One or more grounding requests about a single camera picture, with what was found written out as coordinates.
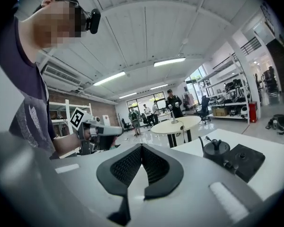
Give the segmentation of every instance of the black chair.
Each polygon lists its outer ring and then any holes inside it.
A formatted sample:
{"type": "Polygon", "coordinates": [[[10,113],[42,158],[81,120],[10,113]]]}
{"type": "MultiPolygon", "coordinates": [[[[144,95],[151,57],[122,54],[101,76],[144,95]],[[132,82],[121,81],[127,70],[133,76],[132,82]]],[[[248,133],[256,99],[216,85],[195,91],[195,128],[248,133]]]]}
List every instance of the black chair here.
{"type": "Polygon", "coordinates": [[[122,124],[123,124],[123,127],[124,127],[124,131],[128,131],[129,127],[130,127],[130,124],[129,123],[125,123],[124,119],[122,119],[121,121],[122,121],[122,124]]]}
{"type": "Polygon", "coordinates": [[[206,96],[202,97],[202,102],[201,102],[201,110],[197,112],[197,115],[201,117],[201,121],[206,124],[206,120],[211,121],[211,119],[208,117],[209,115],[209,110],[208,110],[208,104],[209,104],[209,98],[206,96]]]}
{"type": "Polygon", "coordinates": [[[144,128],[145,127],[148,128],[149,124],[148,124],[147,118],[146,118],[144,113],[141,114],[141,118],[143,120],[143,123],[146,124],[146,125],[144,125],[144,128]]]}

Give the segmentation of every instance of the ceiling lamp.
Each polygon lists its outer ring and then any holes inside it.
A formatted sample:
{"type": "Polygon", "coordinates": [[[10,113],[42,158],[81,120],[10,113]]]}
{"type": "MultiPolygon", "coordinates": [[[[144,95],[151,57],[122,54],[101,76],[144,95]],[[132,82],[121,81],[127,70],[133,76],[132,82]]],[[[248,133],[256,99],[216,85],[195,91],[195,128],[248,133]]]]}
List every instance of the ceiling lamp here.
{"type": "Polygon", "coordinates": [[[131,95],[135,95],[135,94],[137,94],[137,93],[131,93],[131,94],[128,94],[128,95],[125,95],[125,96],[121,96],[119,98],[121,99],[121,98],[124,98],[124,97],[127,97],[127,96],[131,96],[131,95]]]}
{"type": "Polygon", "coordinates": [[[186,59],[185,57],[182,57],[182,58],[171,59],[171,60],[166,60],[166,61],[159,61],[159,62],[155,62],[153,66],[163,66],[163,65],[167,65],[167,64],[171,64],[175,62],[181,62],[181,61],[184,61],[185,59],[186,59]]]}
{"type": "Polygon", "coordinates": [[[161,85],[161,86],[157,86],[157,87],[152,87],[151,90],[153,89],[157,89],[157,88],[160,88],[160,87],[166,87],[168,84],[164,84],[164,85],[161,85]]]}
{"type": "Polygon", "coordinates": [[[105,79],[103,79],[102,81],[99,81],[99,82],[94,83],[94,86],[99,86],[99,85],[101,85],[101,84],[103,84],[103,83],[105,83],[105,82],[108,82],[108,81],[110,81],[110,80],[112,80],[112,79],[115,79],[115,78],[118,78],[118,77],[124,76],[124,75],[125,75],[125,72],[122,71],[122,72],[120,72],[120,73],[118,73],[118,74],[115,74],[115,75],[113,75],[113,76],[111,76],[111,77],[105,78],[105,79]]]}

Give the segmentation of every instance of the man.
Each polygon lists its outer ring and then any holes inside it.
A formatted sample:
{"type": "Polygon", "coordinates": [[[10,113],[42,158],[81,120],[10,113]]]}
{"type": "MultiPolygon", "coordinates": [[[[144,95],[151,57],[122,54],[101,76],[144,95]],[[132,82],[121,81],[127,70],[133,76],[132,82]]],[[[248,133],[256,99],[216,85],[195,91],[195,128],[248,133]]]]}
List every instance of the man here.
{"type": "Polygon", "coordinates": [[[146,104],[143,104],[144,106],[144,114],[147,118],[147,122],[149,124],[149,126],[151,126],[151,121],[152,121],[152,124],[155,125],[155,122],[153,120],[153,116],[151,114],[151,109],[149,107],[146,106],[146,104]]]}
{"type": "Polygon", "coordinates": [[[159,113],[159,109],[158,109],[158,103],[157,101],[153,101],[153,106],[152,106],[152,114],[153,114],[153,117],[154,117],[154,120],[155,120],[155,124],[158,124],[158,115],[160,114],[159,113]]]}
{"type": "Polygon", "coordinates": [[[167,91],[167,94],[169,95],[167,98],[167,105],[170,111],[173,112],[175,118],[183,117],[183,113],[180,109],[182,104],[181,99],[178,96],[174,96],[171,89],[167,91]]]}
{"type": "Polygon", "coordinates": [[[55,138],[48,107],[47,87],[36,65],[38,51],[57,47],[80,37],[86,27],[76,0],[43,0],[24,21],[14,16],[0,34],[0,65],[24,96],[9,131],[32,147],[44,149],[49,158],[59,158],[80,146],[77,134],[55,138]]]}
{"type": "Polygon", "coordinates": [[[131,107],[128,117],[133,124],[133,128],[136,133],[135,136],[138,137],[138,135],[141,135],[140,122],[139,122],[140,114],[137,110],[134,110],[133,107],[131,107]]]}

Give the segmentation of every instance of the staircase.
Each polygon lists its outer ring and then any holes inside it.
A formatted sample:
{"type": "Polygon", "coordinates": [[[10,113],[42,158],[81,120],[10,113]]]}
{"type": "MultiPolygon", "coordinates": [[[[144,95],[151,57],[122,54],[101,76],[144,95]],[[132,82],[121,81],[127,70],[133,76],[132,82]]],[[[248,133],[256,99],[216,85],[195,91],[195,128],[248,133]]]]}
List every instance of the staircase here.
{"type": "Polygon", "coordinates": [[[284,47],[279,41],[277,41],[277,39],[269,42],[266,46],[274,60],[275,67],[279,75],[282,92],[284,92],[284,47]]]}

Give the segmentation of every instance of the round white table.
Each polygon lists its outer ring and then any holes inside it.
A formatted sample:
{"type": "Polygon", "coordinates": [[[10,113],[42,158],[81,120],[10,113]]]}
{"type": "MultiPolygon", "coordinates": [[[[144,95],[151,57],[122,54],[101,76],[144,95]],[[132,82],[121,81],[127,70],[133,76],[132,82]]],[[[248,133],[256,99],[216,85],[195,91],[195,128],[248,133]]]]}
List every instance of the round white table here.
{"type": "Polygon", "coordinates": [[[201,118],[198,116],[187,116],[187,117],[176,118],[176,120],[178,120],[178,123],[171,123],[173,119],[169,119],[164,122],[156,124],[151,129],[151,132],[155,134],[160,134],[160,135],[167,134],[170,148],[177,146],[175,134],[182,132],[181,129],[182,125],[184,125],[183,130],[187,131],[188,142],[191,142],[190,129],[195,125],[197,125],[201,121],[201,118]]]}

